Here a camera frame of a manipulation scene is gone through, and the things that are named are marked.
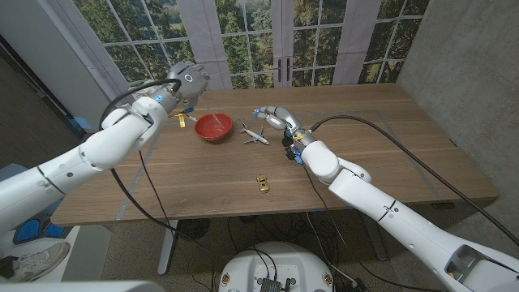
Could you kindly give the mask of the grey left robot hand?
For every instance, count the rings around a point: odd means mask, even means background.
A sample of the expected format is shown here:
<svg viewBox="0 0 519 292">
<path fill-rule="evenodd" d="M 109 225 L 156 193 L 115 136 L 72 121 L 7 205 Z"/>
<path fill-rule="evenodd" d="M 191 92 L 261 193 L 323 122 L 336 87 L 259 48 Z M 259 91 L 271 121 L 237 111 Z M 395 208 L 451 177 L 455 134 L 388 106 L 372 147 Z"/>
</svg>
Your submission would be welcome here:
<svg viewBox="0 0 519 292">
<path fill-rule="evenodd" d="M 179 79 L 180 86 L 174 83 L 162 84 L 150 97 L 161 104 L 167 113 L 171 113 L 180 105 L 184 108 L 194 108 L 210 80 L 210 76 L 202 72 L 203 69 L 203 65 L 190 61 L 176 63 L 169 69 L 166 78 Z"/>
</svg>

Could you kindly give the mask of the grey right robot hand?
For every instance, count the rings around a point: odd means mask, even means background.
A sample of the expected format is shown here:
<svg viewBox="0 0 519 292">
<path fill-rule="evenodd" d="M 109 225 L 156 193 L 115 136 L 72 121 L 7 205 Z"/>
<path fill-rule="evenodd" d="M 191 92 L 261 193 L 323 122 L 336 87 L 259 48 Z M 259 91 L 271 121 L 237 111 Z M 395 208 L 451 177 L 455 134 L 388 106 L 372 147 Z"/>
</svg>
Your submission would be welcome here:
<svg viewBox="0 0 519 292">
<path fill-rule="evenodd" d="M 276 130 L 283 131 L 297 146 L 305 148 L 316 138 L 287 109 L 279 106 L 264 106 L 252 110 L 253 118 L 263 119 Z"/>
</svg>

